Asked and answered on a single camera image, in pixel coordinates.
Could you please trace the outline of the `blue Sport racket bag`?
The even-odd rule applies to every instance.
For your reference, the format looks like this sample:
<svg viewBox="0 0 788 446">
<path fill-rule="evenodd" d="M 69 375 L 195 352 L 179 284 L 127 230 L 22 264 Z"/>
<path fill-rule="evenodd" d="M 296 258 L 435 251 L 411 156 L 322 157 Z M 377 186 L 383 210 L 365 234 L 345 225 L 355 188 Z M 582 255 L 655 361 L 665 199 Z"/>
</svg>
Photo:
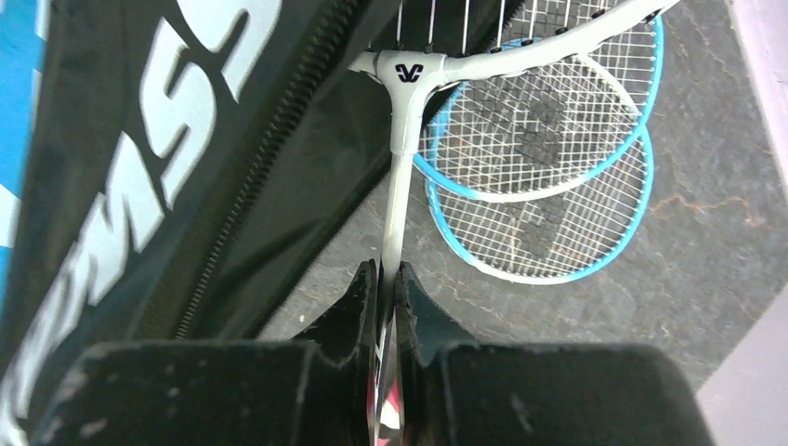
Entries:
<svg viewBox="0 0 788 446">
<path fill-rule="evenodd" d="M 50 3 L 1 3 L 1 287 L 7 285 L 37 110 Z"/>
</svg>

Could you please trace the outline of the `black Crossway racket bag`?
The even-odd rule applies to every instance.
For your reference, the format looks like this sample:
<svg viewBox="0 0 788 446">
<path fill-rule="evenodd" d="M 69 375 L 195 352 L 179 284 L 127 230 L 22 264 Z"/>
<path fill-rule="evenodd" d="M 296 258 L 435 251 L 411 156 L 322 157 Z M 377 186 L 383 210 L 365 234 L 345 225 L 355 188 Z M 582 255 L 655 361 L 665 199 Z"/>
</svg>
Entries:
<svg viewBox="0 0 788 446">
<path fill-rule="evenodd" d="M 102 342 L 250 337 L 389 167 L 349 69 L 419 1 L 48 1 L 7 285 L 1 441 Z"/>
</svg>

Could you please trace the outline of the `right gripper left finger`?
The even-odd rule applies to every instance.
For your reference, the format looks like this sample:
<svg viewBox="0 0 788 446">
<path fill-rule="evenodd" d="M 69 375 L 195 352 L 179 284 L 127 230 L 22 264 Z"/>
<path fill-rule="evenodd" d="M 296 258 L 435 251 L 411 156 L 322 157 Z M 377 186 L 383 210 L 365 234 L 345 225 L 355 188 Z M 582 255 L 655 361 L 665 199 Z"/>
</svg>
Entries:
<svg viewBox="0 0 788 446">
<path fill-rule="evenodd" d="M 65 375 L 35 445 L 367 445 L 377 267 L 293 338 L 104 343 Z"/>
</svg>

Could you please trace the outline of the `white badminton racket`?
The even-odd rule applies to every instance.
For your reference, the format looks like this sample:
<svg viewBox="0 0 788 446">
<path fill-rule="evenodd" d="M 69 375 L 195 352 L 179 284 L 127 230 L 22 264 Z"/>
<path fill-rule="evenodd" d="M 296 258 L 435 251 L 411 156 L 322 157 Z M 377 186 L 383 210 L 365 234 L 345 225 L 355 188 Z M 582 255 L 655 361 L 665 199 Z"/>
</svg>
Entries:
<svg viewBox="0 0 788 446">
<path fill-rule="evenodd" d="M 392 154 L 381 250 L 371 442 L 385 445 L 387 349 L 394 282 L 414 165 L 427 125 L 466 81 L 512 77 L 587 54 L 640 23 L 662 18 L 667 1 L 419 1 L 402 7 L 393 44 L 373 45 L 351 65 L 383 85 L 392 106 Z"/>
</svg>

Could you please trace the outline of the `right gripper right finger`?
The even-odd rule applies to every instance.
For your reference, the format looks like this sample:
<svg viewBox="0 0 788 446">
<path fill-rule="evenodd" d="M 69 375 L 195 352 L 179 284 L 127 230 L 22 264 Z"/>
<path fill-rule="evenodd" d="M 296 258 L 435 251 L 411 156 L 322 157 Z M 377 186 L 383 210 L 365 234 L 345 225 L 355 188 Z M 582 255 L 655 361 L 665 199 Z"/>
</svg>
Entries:
<svg viewBox="0 0 788 446">
<path fill-rule="evenodd" d="M 482 342 L 395 279 L 407 445 L 710 445 L 685 375 L 632 343 Z"/>
</svg>

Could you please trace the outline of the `blue badminton racket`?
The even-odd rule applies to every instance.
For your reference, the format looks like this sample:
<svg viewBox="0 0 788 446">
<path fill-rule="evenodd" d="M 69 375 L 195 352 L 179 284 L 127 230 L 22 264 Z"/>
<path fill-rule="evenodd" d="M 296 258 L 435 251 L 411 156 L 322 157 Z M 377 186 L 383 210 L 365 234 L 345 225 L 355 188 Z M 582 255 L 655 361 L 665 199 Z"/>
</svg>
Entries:
<svg viewBox="0 0 788 446">
<path fill-rule="evenodd" d="M 654 183 L 650 134 L 581 184 L 533 200 L 471 199 L 425 180 L 442 239 L 468 265 L 528 285 L 580 280 L 605 268 L 633 239 Z"/>
<path fill-rule="evenodd" d="M 642 142 L 664 50 L 656 18 L 587 54 L 463 82 L 427 125 L 414 165 L 435 185 L 477 200 L 571 189 Z"/>
</svg>

